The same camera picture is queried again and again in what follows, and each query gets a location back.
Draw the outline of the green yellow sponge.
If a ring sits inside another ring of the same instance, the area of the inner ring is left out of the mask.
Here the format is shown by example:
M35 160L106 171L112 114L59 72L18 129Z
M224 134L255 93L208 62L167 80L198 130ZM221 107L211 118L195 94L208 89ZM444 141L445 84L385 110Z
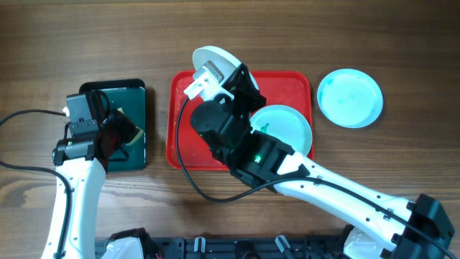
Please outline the green yellow sponge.
M144 134L144 130L136 126L124 113L122 108L117 109L117 127L121 142L131 146Z

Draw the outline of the white plate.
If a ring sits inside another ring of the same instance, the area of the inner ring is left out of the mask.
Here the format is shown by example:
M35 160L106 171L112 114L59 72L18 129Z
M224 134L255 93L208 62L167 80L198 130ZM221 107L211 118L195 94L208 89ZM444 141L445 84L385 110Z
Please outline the white plate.
M234 66L238 67L241 62L238 58L233 56L231 53L227 52L226 50L216 47L216 46L205 46L205 47L200 47L196 49L193 52L193 66L195 68L195 71L197 71L205 62L211 60L214 63L217 62L227 62L231 63ZM250 73L251 78L253 82L255 83L255 86L259 89L257 82L255 81L254 76Z

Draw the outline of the light blue plate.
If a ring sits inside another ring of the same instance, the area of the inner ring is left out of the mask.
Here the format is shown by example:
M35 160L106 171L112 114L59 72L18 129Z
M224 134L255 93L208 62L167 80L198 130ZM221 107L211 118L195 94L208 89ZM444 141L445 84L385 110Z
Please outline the light blue plate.
M367 127L380 117L384 97L371 76L356 69L342 68L321 80L317 102L331 122L356 129Z
M280 104L265 106L251 116L250 122L253 130L276 137L305 156L312 150L310 123L292 107Z

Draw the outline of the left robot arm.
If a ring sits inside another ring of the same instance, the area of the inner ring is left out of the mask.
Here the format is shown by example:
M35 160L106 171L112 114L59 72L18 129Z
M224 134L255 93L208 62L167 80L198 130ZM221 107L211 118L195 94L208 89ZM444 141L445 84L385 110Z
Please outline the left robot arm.
M83 132L53 150L56 197L42 258L95 258L98 200L110 157L144 134L121 108L102 121L79 119L69 127Z

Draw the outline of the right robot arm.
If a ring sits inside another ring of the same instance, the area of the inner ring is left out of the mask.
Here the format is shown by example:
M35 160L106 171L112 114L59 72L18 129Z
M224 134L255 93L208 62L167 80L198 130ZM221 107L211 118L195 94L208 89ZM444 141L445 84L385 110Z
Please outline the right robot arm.
M349 258L447 258L454 228L440 202L381 194L314 163L282 140L255 130L249 120L265 105L245 65L205 62L186 89L202 103L192 128L212 156L248 185L307 201L348 222L343 251Z

